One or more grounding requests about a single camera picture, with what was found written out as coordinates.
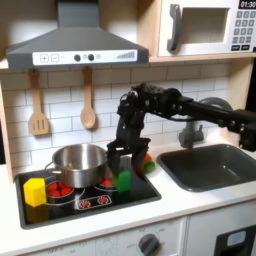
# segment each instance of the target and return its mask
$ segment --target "microwave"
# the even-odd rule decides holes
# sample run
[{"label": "microwave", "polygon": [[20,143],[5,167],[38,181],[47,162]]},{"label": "microwave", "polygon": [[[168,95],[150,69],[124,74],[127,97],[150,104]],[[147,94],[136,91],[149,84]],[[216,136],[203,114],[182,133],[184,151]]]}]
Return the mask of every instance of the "microwave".
[{"label": "microwave", "polygon": [[256,0],[162,0],[159,56],[256,52]]}]

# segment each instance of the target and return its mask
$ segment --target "oven knob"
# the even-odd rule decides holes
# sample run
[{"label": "oven knob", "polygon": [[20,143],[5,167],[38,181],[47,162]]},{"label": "oven knob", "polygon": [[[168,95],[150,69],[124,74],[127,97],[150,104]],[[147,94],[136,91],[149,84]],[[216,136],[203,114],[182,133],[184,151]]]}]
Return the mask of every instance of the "oven knob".
[{"label": "oven knob", "polygon": [[139,248],[143,255],[151,255],[160,246],[158,238],[153,234],[143,236],[139,241]]}]

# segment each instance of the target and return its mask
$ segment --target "faucet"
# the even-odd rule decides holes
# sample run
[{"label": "faucet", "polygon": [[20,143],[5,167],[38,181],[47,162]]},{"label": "faucet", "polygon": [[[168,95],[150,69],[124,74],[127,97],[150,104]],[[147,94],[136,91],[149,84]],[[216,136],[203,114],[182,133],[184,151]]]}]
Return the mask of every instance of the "faucet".
[{"label": "faucet", "polygon": [[[215,105],[217,107],[232,111],[231,105],[220,98],[210,97],[205,98],[200,103],[204,103],[207,105]],[[200,125],[199,130],[196,131],[196,122],[187,122],[186,128],[182,130],[179,134],[179,142],[181,147],[186,149],[193,149],[194,142],[203,141],[204,134],[203,134],[203,125]]]}]

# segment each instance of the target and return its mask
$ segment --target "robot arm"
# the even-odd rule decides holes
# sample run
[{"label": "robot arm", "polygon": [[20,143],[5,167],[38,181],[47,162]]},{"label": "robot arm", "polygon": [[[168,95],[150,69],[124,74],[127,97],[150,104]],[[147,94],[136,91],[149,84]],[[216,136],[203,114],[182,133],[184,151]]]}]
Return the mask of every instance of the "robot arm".
[{"label": "robot arm", "polygon": [[120,119],[116,140],[107,145],[108,164],[115,174],[118,174],[120,157],[123,155],[132,154],[135,170],[141,166],[150,142],[150,139],[140,137],[146,113],[173,121],[188,121],[172,118],[179,114],[191,116],[193,119],[190,121],[215,123],[240,134],[241,148],[256,151],[256,114],[244,110],[228,111],[195,102],[182,96],[176,89],[164,90],[146,83],[133,87],[121,98],[117,113]]}]

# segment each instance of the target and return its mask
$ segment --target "white countertop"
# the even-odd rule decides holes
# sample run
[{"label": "white countertop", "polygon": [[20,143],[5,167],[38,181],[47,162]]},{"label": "white countertop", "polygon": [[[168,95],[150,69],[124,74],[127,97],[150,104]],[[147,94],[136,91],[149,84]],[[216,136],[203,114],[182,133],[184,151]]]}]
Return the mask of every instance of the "white countertop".
[{"label": "white countertop", "polygon": [[[214,143],[221,142],[224,141],[214,139]],[[150,154],[155,158],[162,152],[178,149],[178,145],[158,146],[151,148]],[[20,227],[16,187],[8,183],[6,166],[1,166],[0,255],[17,255],[46,249],[256,198],[256,182],[191,193],[178,187],[159,165],[156,165],[156,170],[148,178],[162,195],[161,200],[24,230]]]}]

